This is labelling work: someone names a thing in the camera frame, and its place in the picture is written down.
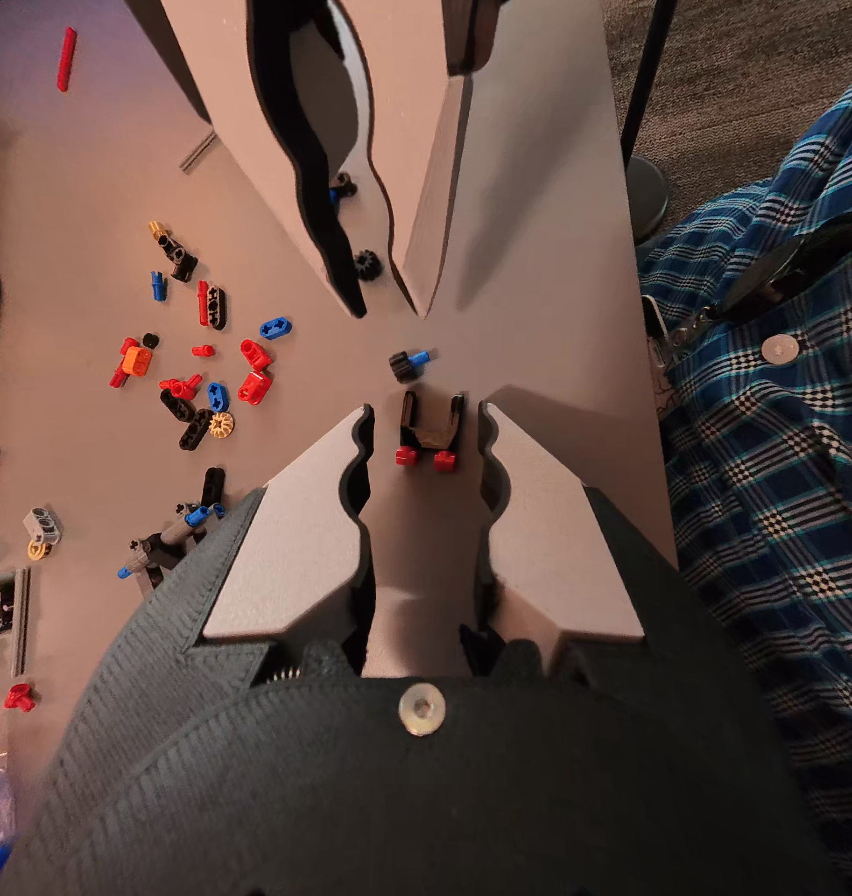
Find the black lego gear, blue pin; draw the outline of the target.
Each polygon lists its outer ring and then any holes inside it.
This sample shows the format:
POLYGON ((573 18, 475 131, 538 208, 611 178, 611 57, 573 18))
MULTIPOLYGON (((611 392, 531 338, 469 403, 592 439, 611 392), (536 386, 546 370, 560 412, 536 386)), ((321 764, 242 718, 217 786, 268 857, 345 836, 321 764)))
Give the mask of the black lego gear, blue pin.
POLYGON ((437 347, 413 352, 402 350, 389 357, 389 366, 398 383, 408 385, 419 380, 427 365, 439 356, 437 347))

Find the grey and black lego assembly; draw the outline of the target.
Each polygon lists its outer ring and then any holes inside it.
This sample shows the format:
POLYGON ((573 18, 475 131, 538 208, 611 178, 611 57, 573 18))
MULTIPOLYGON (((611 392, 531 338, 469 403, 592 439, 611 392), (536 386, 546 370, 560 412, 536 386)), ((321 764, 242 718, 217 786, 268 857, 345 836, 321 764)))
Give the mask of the grey and black lego assembly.
POLYGON ((208 468, 200 499, 178 502, 175 519, 161 532, 131 541, 129 557, 118 571, 118 579, 136 580, 143 596, 161 585, 224 520, 225 486, 226 470, 222 466, 208 468))

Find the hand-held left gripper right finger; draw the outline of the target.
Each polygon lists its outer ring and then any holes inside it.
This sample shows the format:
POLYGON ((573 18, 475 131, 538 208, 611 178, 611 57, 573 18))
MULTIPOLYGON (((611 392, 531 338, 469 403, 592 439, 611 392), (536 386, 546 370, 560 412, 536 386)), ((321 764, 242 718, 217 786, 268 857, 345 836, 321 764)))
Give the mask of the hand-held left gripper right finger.
POLYGON ((499 407, 478 407, 475 616, 503 641, 638 644, 634 609, 582 480, 499 407))

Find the black lego fork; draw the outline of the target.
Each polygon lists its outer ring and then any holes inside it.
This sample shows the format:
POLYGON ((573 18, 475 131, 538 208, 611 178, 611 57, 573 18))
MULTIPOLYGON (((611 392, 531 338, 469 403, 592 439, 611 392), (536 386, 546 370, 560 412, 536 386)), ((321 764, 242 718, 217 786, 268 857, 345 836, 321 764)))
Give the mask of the black lego fork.
POLYGON ((413 468, 423 453, 432 453, 433 467, 437 473, 453 473, 457 466, 457 448, 465 403, 466 397, 463 393, 454 394, 444 425, 440 428, 422 427, 418 425, 418 394, 413 390, 407 390, 401 404, 396 465, 413 468))

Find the thin grey lego rod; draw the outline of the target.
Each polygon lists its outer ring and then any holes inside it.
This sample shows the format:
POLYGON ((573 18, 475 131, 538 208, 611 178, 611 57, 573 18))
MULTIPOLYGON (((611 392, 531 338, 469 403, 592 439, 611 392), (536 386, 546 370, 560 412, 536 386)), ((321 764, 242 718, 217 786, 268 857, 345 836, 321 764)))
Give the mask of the thin grey lego rod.
POLYGON ((214 130, 209 131, 205 137, 183 158, 179 163, 178 169, 183 174, 189 174, 198 166, 205 154, 210 151, 218 140, 218 135, 214 130))

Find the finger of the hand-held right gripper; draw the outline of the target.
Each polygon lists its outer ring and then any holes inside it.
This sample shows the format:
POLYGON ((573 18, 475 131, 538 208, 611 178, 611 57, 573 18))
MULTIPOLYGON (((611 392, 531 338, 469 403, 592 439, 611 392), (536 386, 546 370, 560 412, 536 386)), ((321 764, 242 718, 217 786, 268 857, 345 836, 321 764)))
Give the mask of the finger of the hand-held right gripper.
POLYGON ((366 315, 351 243, 330 196, 333 164, 308 117, 292 39, 311 28, 315 75, 345 74, 328 2, 163 2, 219 140, 343 310, 366 315))
POLYGON ((472 104, 499 2, 331 2, 366 124, 360 140, 388 214, 387 250, 416 315, 441 281, 472 104))

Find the black floor stand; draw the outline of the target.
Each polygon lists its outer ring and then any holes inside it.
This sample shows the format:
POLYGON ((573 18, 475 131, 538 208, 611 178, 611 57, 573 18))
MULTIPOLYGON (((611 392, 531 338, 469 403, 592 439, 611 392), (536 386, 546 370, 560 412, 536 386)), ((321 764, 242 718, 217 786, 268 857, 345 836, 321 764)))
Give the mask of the black floor stand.
POLYGON ((620 135, 630 221, 635 245, 662 224, 670 190, 661 169, 634 152, 678 1, 656 1, 620 135))

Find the scattered small lego pieces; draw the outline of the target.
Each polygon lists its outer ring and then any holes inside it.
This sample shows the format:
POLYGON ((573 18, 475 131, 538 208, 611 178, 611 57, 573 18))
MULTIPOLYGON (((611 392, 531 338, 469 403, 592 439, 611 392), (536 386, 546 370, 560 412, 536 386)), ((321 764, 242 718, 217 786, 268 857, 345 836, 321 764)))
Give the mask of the scattered small lego pieces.
MULTIPOLYGON (((190 285, 196 273, 198 258, 177 241, 160 221, 148 224, 157 246, 170 262, 170 279, 190 285)), ((229 297, 218 284, 209 280, 196 281, 199 324, 216 333, 226 330, 229 322, 229 297)), ((122 389, 126 384, 149 373, 154 351, 160 345, 154 333, 141 340, 127 337, 119 350, 119 362, 108 382, 111 389, 122 389)), ((241 357, 248 366, 245 379, 235 391, 236 400, 250 407, 259 406, 273 384, 270 368, 274 357, 255 339, 244 339, 239 344, 241 357)), ((229 387, 219 380, 205 380, 196 372, 185 378, 170 377, 159 382, 159 398, 163 407, 185 429, 178 440, 183 452, 197 450, 206 437, 223 440, 229 437, 235 422, 230 413, 229 387)))

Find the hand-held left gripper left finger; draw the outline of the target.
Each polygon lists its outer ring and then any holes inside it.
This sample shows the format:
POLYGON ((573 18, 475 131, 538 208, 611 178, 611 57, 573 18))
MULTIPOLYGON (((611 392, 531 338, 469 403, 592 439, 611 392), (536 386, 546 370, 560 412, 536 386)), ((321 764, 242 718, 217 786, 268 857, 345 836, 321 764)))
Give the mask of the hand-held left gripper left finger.
POLYGON ((203 635, 215 642, 367 644, 375 615, 360 514, 375 413, 355 409, 264 487, 203 635))

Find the person in blue plaid shirt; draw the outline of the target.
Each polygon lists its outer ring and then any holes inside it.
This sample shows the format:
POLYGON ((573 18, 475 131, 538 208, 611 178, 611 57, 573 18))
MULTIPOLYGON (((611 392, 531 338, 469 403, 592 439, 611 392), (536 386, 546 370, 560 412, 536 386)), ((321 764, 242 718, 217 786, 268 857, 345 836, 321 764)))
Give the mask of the person in blue plaid shirt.
POLYGON ((852 894, 852 84, 641 247, 678 565, 768 699, 852 894))

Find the grey and chrome lego assembly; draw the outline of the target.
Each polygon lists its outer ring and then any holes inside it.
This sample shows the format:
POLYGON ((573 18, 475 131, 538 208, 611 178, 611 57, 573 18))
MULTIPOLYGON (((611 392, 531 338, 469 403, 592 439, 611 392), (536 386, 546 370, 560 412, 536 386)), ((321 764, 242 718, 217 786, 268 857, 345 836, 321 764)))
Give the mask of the grey and chrome lego assembly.
POLYGON ((25 673, 29 586, 28 567, 0 573, 0 638, 9 638, 9 675, 13 679, 25 673))

